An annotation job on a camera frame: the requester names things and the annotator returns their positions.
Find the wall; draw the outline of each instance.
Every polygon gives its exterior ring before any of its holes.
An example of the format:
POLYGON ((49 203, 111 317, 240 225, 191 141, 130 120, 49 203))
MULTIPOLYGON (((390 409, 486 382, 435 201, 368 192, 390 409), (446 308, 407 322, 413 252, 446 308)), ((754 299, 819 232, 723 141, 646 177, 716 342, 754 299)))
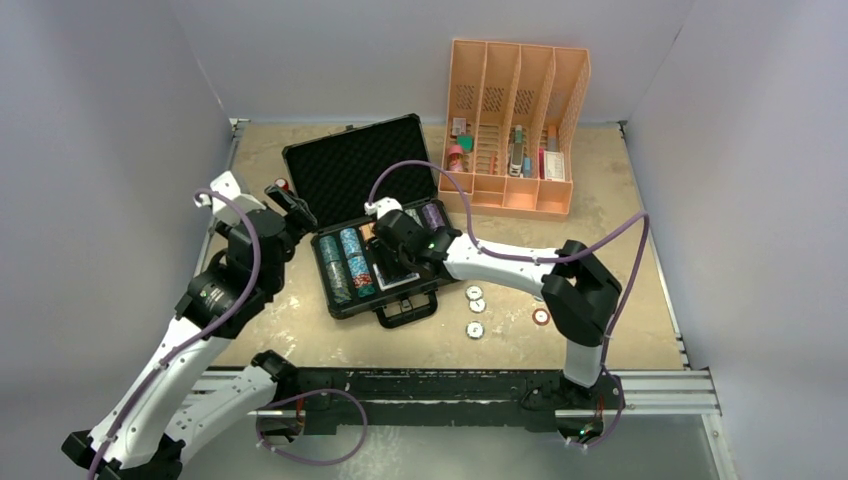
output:
POLYGON ((627 129, 742 478, 845 478, 848 4, 698 0, 627 129))
POLYGON ((229 124, 166 0, 0 2, 0 478, 129 386, 190 278, 229 124))
POLYGON ((450 40, 587 47, 584 122, 626 119, 692 0, 171 0, 225 111, 254 120, 444 122, 450 40))

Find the plastic organizer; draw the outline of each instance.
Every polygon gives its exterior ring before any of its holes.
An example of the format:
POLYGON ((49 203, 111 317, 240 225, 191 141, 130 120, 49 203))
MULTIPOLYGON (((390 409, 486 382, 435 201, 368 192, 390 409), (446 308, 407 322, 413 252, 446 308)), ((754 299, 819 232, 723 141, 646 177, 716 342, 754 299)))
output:
MULTIPOLYGON (((457 142, 451 136, 453 119, 465 118, 474 148, 462 159, 465 172, 451 173, 468 194, 474 213, 565 218, 574 188, 571 142, 590 73, 585 49, 454 40, 442 165, 448 168, 447 149, 457 142), (515 125, 524 131, 524 155, 532 160, 530 178, 507 175, 515 125), (539 179, 538 151, 548 147, 550 125, 556 127, 556 151, 565 158, 565 181, 539 179)), ((444 175, 439 178, 439 199, 450 211, 464 211, 459 192, 444 175)))

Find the black handle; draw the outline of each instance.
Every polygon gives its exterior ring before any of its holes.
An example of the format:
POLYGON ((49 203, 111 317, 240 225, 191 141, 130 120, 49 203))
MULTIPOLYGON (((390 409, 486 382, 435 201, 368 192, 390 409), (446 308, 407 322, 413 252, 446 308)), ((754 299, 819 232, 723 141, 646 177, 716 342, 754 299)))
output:
POLYGON ((401 325, 406 325, 407 323, 427 318, 436 313, 436 309, 439 308, 439 300, 436 298, 436 291, 433 290, 432 292, 427 292, 427 299, 428 302, 426 305, 421 305, 420 307, 415 307, 405 312, 401 311, 391 317, 386 316, 385 307, 374 309, 374 313, 377 315, 377 320, 383 328, 397 328, 401 325))

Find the table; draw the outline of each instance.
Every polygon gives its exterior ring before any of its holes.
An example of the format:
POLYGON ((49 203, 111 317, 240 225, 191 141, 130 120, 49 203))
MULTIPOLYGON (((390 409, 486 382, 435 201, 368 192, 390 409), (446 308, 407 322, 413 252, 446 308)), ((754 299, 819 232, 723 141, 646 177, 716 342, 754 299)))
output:
MULTIPOLYGON (((264 188, 288 179, 284 146, 342 131, 342 125, 249 124, 236 151, 233 169, 251 192, 267 200, 264 188)), ((444 126, 425 126, 427 148, 440 159, 444 126)), ((478 237, 528 247, 560 246, 566 239, 587 245, 640 210, 624 140, 617 127, 580 128, 572 147, 574 197, 565 222, 476 216, 478 237)), ((464 216, 451 214, 457 228, 464 216)), ((639 227, 602 248, 598 257, 625 284, 630 274, 639 227)), ((209 255, 226 245, 216 236, 209 255)), ((493 284, 483 288, 486 311, 472 313, 466 282, 439 290, 435 315, 386 330, 373 313, 334 320, 327 312, 318 266, 304 238, 286 265, 286 286, 216 360, 216 365, 244 365, 259 351, 273 349, 298 366, 422 368, 562 368, 565 340, 552 323, 540 327, 531 313, 544 306, 530 295, 493 284), (486 331, 479 340, 466 336, 472 321, 486 331)), ((633 293, 613 334, 607 364, 612 369, 682 369, 677 338, 653 252, 648 249, 633 293)))

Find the green object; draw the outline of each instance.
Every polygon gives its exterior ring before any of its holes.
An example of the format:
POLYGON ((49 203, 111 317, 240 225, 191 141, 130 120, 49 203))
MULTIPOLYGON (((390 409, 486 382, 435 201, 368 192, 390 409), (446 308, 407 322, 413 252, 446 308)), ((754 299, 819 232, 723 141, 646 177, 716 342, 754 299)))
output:
POLYGON ((471 135, 460 135, 456 137, 456 144, 466 152, 470 152, 474 149, 474 137, 471 135))

